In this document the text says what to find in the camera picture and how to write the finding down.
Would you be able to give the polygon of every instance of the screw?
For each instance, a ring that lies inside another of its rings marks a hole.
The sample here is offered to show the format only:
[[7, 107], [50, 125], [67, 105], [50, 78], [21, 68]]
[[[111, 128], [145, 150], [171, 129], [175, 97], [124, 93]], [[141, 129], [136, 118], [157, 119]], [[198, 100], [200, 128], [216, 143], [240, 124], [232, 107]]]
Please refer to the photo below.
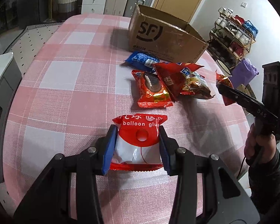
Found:
[[212, 155], [211, 155], [211, 159], [212, 159], [212, 160], [215, 160], [215, 161], [218, 161], [218, 160], [219, 160], [219, 157], [218, 157], [218, 155], [216, 155], [216, 154], [212, 154]]
[[95, 147], [89, 147], [89, 148], [87, 149], [87, 151], [88, 151], [89, 153], [94, 153], [94, 152], [96, 152], [96, 148], [95, 148]]
[[179, 147], [179, 148], [176, 149], [176, 152], [178, 154], [184, 154], [184, 153], [186, 153], [186, 148]]
[[63, 155], [62, 155], [61, 153], [57, 153], [57, 154], [54, 156], [54, 158], [55, 158], [56, 160], [60, 160], [60, 159], [63, 158]]

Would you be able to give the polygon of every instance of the black sleeve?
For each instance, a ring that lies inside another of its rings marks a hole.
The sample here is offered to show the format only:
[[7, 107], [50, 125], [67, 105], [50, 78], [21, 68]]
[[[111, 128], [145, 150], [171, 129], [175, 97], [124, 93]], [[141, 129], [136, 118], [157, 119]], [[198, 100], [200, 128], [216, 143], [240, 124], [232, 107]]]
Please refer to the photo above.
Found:
[[266, 214], [280, 194], [280, 152], [271, 161], [249, 167], [251, 200], [261, 214]]

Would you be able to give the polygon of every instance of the blue bag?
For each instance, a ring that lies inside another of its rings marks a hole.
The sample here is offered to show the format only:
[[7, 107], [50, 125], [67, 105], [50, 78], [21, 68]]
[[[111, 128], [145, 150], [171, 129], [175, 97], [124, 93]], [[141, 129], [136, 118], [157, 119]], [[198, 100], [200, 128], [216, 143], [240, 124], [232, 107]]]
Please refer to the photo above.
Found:
[[139, 51], [134, 51], [125, 61], [138, 70], [150, 73], [155, 72], [153, 64], [160, 62], [158, 58]]

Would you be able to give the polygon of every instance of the pink and white tablecloth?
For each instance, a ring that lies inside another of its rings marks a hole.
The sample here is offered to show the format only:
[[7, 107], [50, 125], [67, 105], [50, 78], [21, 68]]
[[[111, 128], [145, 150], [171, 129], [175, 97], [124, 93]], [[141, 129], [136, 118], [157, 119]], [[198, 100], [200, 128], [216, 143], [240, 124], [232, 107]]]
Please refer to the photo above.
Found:
[[[240, 106], [224, 106], [214, 60], [207, 52], [198, 60], [213, 99], [184, 97], [166, 109], [141, 109], [132, 68], [124, 63], [131, 54], [129, 21], [110, 15], [71, 17], [35, 57], [14, 97], [4, 136], [4, 179], [16, 205], [56, 153], [80, 153], [124, 114], [165, 114], [163, 126], [180, 146], [197, 155], [218, 154], [234, 173], [239, 170], [248, 123]], [[98, 176], [105, 223], [168, 223], [176, 180], [164, 169]], [[201, 213], [200, 178], [198, 189]], [[71, 197], [75, 217], [75, 176]]]

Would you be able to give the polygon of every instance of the laundry basket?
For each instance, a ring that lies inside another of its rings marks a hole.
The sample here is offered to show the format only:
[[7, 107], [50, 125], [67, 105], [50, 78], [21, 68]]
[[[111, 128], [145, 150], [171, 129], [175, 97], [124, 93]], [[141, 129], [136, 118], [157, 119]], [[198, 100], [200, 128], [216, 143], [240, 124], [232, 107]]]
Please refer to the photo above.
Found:
[[78, 0], [58, 0], [59, 19], [65, 21], [77, 14]]

